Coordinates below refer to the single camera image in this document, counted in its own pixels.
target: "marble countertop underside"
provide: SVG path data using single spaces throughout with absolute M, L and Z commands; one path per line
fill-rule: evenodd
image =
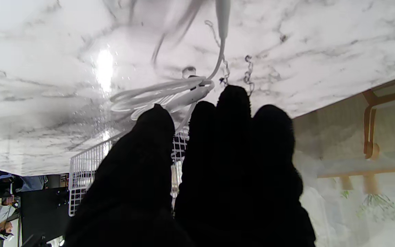
M 209 75 L 218 47 L 204 20 L 217 25 L 213 1 L 152 66 L 178 2 L 0 0 L 0 170 L 68 172 L 71 156 L 131 128 L 109 111 L 111 94 L 179 79 L 186 66 Z M 230 83 L 243 85 L 246 55 L 252 111 L 275 104 L 292 117 L 308 113 L 395 78 L 395 0 L 233 0 Z M 222 90 L 206 100 L 216 103 Z

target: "white wire basket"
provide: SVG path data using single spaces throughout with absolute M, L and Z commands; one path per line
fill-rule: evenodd
M 95 172 L 112 146 L 123 136 L 119 134 L 71 158 L 69 168 L 69 216 L 74 216 L 80 201 L 95 179 Z M 188 130 L 182 129 L 173 138 L 171 153 L 171 195 L 176 198 L 182 176 L 182 162 L 188 142 Z

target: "white cord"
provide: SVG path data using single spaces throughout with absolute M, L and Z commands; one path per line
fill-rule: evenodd
M 137 120 L 138 117 L 145 111 L 153 108 L 154 104 L 162 105 L 170 113 L 179 110 L 187 105 L 191 105 L 184 119 L 176 128 L 176 132 L 180 131 L 190 119 L 196 103 L 207 96 L 207 94 L 214 88 L 214 82 L 211 80 L 219 70 L 222 60 L 224 59 L 225 40 L 228 32 L 229 19 L 229 0 L 216 1 L 216 12 L 218 15 L 219 36 L 220 36 L 220 50 L 217 58 L 216 66 L 207 78 L 205 77 L 190 77 L 182 80 L 174 80 L 165 83 L 156 84 L 146 87 L 144 89 L 135 89 L 130 91 L 122 91 L 113 95 L 110 100 L 112 102 L 111 111 L 128 112 L 134 111 L 131 115 L 132 120 Z M 190 92 L 178 96 L 180 93 L 187 90 Z

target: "metal chain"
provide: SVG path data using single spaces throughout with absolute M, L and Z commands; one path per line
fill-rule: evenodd
M 214 31 L 213 22 L 211 22 L 210 20 L 205 20 L 204 23 L 205 23 L 205 25 L 210 27 L 210 30 L 213 33 L 213 38 L 216 41 L 217 46 L 220 48 L 220 42 L 218 41 L 217 36 L 216 36 L 216 32 Z M 224 62 L 224 65 L 225 65 L 225 74 L 224 74 L 223 77 L 221 77 L 219 79 L 219 82 L 223 83 L 224 86 L 227 86 L 228 85 L 228 77 L 230 75 L 230 71 L 229 71 L 228 61 L 225 60 L 225 55 L 222 55 L 222 61 Z
M 251 81 L 252 69 L 254 69 L 254 64 L 251 61 L 252 57 L 250 55 L 246 55 L 245 61 L 248 63 L 248 71 L 245 72 L 245 77 L 243 77 L 243 82 L 249 85 L 249 94 L 251 96 L 252 92 L 255 89 L 255 83 Z

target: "black glove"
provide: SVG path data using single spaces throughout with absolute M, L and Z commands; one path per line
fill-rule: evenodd
M 175 133 L 160 105 L 109 151 L 65 234 L 67 247 L 192 246 L 171 215 Z
M 175 219 L 199 246 L 314 246 L 292 164 L 292 120 L 273 105 L 251 119 L 242 87 L 227 86 L 215 107 L 196 105 L 182 164 Z

